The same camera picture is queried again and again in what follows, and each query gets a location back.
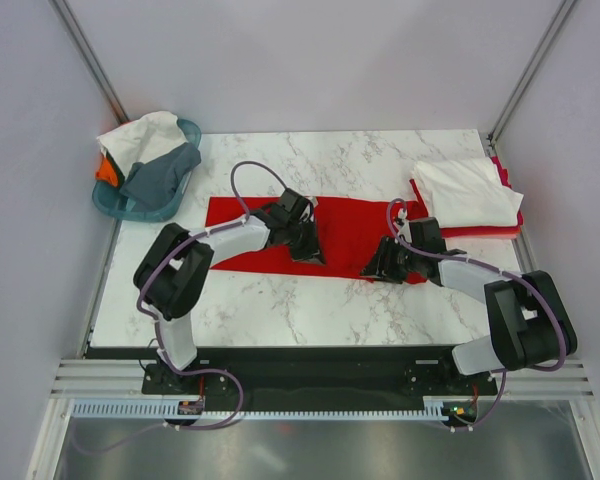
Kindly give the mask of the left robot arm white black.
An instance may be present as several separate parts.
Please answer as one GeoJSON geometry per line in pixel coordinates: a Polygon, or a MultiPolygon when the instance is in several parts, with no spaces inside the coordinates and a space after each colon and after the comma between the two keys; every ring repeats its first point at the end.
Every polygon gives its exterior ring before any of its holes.
{"type": "Polygon", "coordinates": [[[285,189],[273,203],[247,210],[231,221],[187,230],[166,225],[133,276],[139,290],[137,309],[154,322],[159,355],[168,365],[165,382],[188,393],[199,382],[191,327],[211,268],[246,253],[285,247],[292,261],[324,265],[314,202],[285,189]]]}

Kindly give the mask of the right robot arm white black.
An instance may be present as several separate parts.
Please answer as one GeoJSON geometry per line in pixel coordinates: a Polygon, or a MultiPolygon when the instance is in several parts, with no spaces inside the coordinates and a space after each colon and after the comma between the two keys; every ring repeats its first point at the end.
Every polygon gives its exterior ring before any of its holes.
{"type": "Polygon", "coordinates": [[[489,334],[455,346],[452,360],[438,368],[447,392],[463,392],[474,374],[525,368],[555,371],[575,353],[578,340],[551,276],[541,270],[517,274],[449,250],[438,222],[408,223],[410,238],[391,225],[360,275],[402,283],[410,274],[459,291],[486,307],[489,334]]]}

